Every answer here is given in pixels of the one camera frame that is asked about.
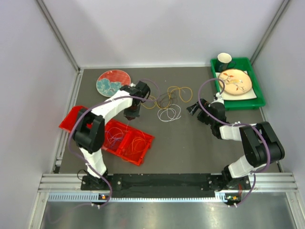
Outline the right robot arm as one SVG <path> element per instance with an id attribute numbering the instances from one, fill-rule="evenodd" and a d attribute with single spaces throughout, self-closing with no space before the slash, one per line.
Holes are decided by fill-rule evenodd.
<path id="1" fill-rule="evenodd" d="M 225 106 L 220 99 L 209 103 L 201 99 L 187 107 L 189 114 L 200 110 L 197 119 L 210 126 L 212 134 L 222 140 L 240 141 L 244 155 L 222 170 L 223 186 L 232 189 L 252 171 L 285 157 L 285 150 L 269 122 L 241 125 L 227 122 Z"/>

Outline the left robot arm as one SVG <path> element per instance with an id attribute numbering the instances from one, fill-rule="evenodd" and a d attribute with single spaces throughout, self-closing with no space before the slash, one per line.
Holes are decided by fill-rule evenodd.
<path id="1" fill-rule="evenodd" d="M 107 167 L 102 157 L 105 125 L 120 112 L 127 120 L 139 117 L 141 103 L 148 101 L 150 92 L 150 87 L 143 81 L 124 85 L 101 104 L 78 112 L 68 138 L 68 147 L 74 141 L 80 149 L 82 155 L 75 155 L 85 162 L 87 176 L 97 189 L 103 189 L 108 184 Z"/>

